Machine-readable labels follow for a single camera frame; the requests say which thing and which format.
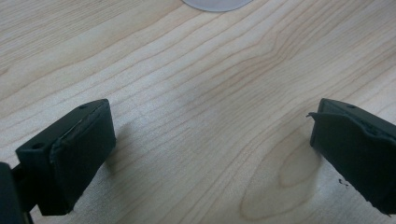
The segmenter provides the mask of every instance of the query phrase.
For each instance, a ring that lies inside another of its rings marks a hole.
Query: wood grain
[[[0,2],[0,159],[71,108],[118,145],[64,217],[36,223],[395,223],[309,146],[326,97],[396,123],[396,2]]]

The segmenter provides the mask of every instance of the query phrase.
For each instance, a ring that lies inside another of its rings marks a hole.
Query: screw hole
[[[32,149],[39,149],[44,146],[44,143],[36,143],[32,146]]]

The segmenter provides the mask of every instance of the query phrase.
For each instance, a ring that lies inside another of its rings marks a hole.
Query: white round object
[[[183,2],[191,7],[213,12],[231,11],[251,1],[252,0],[183,0]]]

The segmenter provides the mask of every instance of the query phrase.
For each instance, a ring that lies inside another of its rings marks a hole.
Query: light wood tabletop
[[[0,161],[107,98],[117,146],[35,223],[396,223],[311,146],[321,98],[396,123],[396,1],[0,2]]]

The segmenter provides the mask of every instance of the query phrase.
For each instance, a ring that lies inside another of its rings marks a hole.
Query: white plate
[[[205,11],[231,11],[246,5],[252,0],[183,0],[191,7]]]

